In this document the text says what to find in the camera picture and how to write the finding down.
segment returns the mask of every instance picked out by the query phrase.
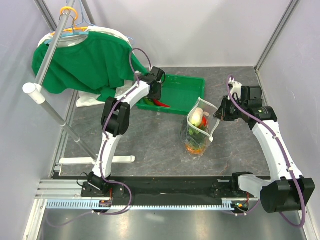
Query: clothing rack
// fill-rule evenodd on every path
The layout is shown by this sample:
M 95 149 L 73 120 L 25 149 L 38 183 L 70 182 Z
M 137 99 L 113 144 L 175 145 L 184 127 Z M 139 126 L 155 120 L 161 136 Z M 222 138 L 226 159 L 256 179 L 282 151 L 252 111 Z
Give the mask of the clothing rack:
M 75 2 L 76 0 L 69 0 L 66 6 L 73 7 Z M 81 0 L 81 2 L 90 22 L 92 24 L 95 24 L 87 0 Z M 59 113 L 57 113 L 57 111 L 50 105 L 50 103 L 47 102 L 46 98 L 41 94 L 42 84 L 45 80 L 50 63 L 56 52 L 64 29 L 66 28 L 66 24 L 70 14 L 70 9 L 65 9 L 61 14 L 61 18 L 53 35 L 52 42 L 50 43 L 50 46 L 44 56 L 43 62 L 39 69 L 39 72 L 35 78 L 35 83 L 26 83 L 23 86 L 23 92 L 28 94 L 38 105 L 40 105 L 94 161 L 97 161 L 98 156 L 96 155 L 96 153 L 85 142 L 81 140 L 80 136 L 74 131 L 74 129 L 59 115 Z

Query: clear plastic bag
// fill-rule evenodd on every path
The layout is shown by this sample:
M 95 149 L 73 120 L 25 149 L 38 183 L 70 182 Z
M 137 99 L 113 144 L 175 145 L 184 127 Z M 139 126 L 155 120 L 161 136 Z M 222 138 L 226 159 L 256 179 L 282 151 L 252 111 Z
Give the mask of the clear plastic bag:
M 216 106 L 199 97 L 184 118 L 181 139 L 189 153 L 202 156 L 214 140 L 214 131 L 220 123 L 219 119 L 213 117 L 217 110 Z

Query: metal rod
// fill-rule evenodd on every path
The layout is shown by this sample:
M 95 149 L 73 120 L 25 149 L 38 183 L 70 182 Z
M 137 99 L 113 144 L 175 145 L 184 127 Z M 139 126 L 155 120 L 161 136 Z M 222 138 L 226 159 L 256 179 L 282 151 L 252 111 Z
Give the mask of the metal rod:
M 68 7 L 73 7 L 73 5 L 75 4 L 75 1 L 76 0 L 69 0 L 67 6 Z M 71 11 L 69 9 L 66 9 L 66 10 L 64 10 L 64 13 L 70 14 Z M 58 25 L 58 27 L 57 27 L 57 29 L 55 31 L 55 34 L 53 35 L 52 42 L 50 43 L 50 46 L 49 46 L 49 48 L 48 48 L 48 50 L 47 50 L 47 52 L 46 52 L 46 54 L 44 56 L 44 59 L 43 59 L 43 62 L 41 64 L 41 67 L 39 69 L 39 72 L 36 75 L 36 78 L 35 78 L 35 83 L 36 84 L 42 85 L 44 80 L 45 80 L 45 77 L 46 77 L 47 71 L 49 69 L 51 60 L 54 57 L 54 54 L 55 54 L 55 51 L 57 49 L 59 40 L 60 40 L 60 38 L 62 36 L 62 33 L 64 32 L 64 29 L 66 27 L 66 24 L 67 24 L 67 21 L 68 21 L 68 18 L 69 18 L 68 14 L 63 14 L 61 16 L 59 25 Z
M 57 29 L 57 23 L 52 16 L 47 4 L 44 0 L 34 0 L 35 4 L 38 6 L 42 16 L 44 17 L 46 23 L 48 24 L 50 30 L 54 32 Z
M 269 106 L 269 105 L 268 105 L 267 96 L 266 96 L 265 91 L 264 91 L 264 88 L 263 88 L 263 86 L 262 86 L 262 81 L 261 81 L 260 72 L 257 71 L 257 72 L 255 73 L 255 75 L 256 75 L 256 78 L 257 78 L 257 80 L 258 80 L 259 86 L 261 87 L 261 90 L 262 90 L 262 99 L 264 100 L 264 105 L 265 105 L 265 106 Z
M 70 126 L 71 126 L 71 122 L 73 120 L 73 115 L 75 113 L 78 94 L 79 93 L 78 93 L 77 90 L 73 91 L 70 104 L 69 104 L 69 106 L 67 108 L 65 121 Z M 68 134 L 66 133 L 66 131 L 61 129 L 61 133 L 60 133 L 59 141 L 58 141 L 58 146 L 55 149 L 54 154 L 53 154 L 53 164 L 52 164 L 52 170 L 51 170 L 51 173 L 50 173 L 51 176 L 53 176 L 53 174 L 54 174 L 56 164 L 59 164 L 60 159 L 65 154 L 65 149 L 66 149 L 66 146 L 67 146 L 67 142 L 68 142 Z
M 258 72 L 262 65 L 264 64 L 267 56 L 269 55 L 271 49 L 274 47 L 276 41 L 278 40 L 280 34 L 282 33 L 285 25 L 287 24 L 290 16 L 292 15 L 292 13 L 294 12 L 294 10 L 296 9 L 298 3 L 300 2 L 300 0 L 291 0 L 291 2 L 289 3 L 288 7 L 286 8 L 280 22 L 278 23 L 278 25 L 276 26 L 276 29 L 274 30 L 268 44 L 266 45 L 259 61 L 257 62 L 256 66 L 254 67 L 255 71 Z
M 93 160 L 97 160 L 96 153 L 81 140 L 73 128 L 56 112 L 56 110 L 45 100 L 40 106 L 69 134 L 69 136 L 87 153 Z
M 89 7 L 89 5 L 88 5 L 87 0 L 81 0 L 81 2 L 82 2 L 82 5 L 83 5 L 83 7 L 84 7 L 84 10 L 85 10 L 85 12 L 86 12 L 86 15 L 87 15 L 88 18 L 89 18 L 90 23 L 93 24 L 93 25 L 96 25 L 94 16 L 93 16 L 92 13 L 91 13 L 91 10 L 90 10 L 90 7 Z

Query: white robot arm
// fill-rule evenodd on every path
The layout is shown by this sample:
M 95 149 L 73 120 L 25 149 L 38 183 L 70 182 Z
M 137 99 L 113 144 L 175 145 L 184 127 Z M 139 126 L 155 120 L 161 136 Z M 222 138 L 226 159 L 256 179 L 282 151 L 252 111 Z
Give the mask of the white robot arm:
M 134 105 L 136 105 L 136 103 L 139 102 L 142 98 L 148 96 L 149 92 L 150 92 L 150 85 L 144 81 L 140 81 L 139 84 L 136 82 L 128 91 L 126 91 L 121 96 L 118 96 L 117 100 L 123 99 L 121 102 L 127 103 L 127 107 L 123 111 L 127 111 L 128 113 L 130 113 L 130 109 Z M 129 124 L 130 114 L 128 114 L 128 116 L 125 116 L 125 117 L 126 117 L 126 119 L 123 119 L 123 120 L 124 121 L 127 120 L 128 121 L 127 124 Z M 98 161 L 96 161 L 96 163 L 95 163 L 95 166 L 93 168 L 93 173 L 94 173 L 94 175 L 101 177 L 100 161 L 102 161 L 103 175 L 107 178 L 111 174 L 112 160 L 114 158 L 116 148 L 117 148 L 118 143 L 122 137 L 122 134 L 118 134 L 118 135 L 114 136 L 114 133 L 108 132 L 108 129 L 106 131 L 106 134 L 104 132 L 102 133 L 102 143 L 101 143 L 101 147 L 100 147 L 100 151 L 99 151 Z
M 296 181 L 301 189 L 305 205 L 315 189 L 315 184 L 312 178 L 303 177 L 292 160 L 280 134 L 278 119 L 273 108 L 263 106 L 261 87 L 242 86 L 232 78 L 228 81 L 228 87 L 233 99 L 231 100 L 229 95 L 224 96 L 214 116 L 221 121 L 235 121 L 242 118 L 248 123 L 261 145 L 271 177 L 270 180 L 262 180 L 251 172 L 236 172 L 232 175 L 234 190 L 242 190 L 260 198 L 267 213 L 300 210 L 302 205 L 294 182 Z

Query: green clothing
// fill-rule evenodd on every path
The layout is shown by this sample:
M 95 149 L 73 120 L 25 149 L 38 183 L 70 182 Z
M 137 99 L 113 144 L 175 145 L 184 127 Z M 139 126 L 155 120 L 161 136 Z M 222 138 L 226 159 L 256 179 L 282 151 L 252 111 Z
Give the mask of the green clothing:
M 49 46 L 41 44 L 34 52 L 32 69 L 37 75 Z M 129 64 L 131 46 L 124 40 L 99 32 L 89 32 L 81 43 L 56 49 L 43 86 L 52 94 L 75 89 L 101 94 L 99 101 L 114 97 L 124 80 L 134 80 Z M 136 56 L 132 55 L 136 71 L 146 73 Z

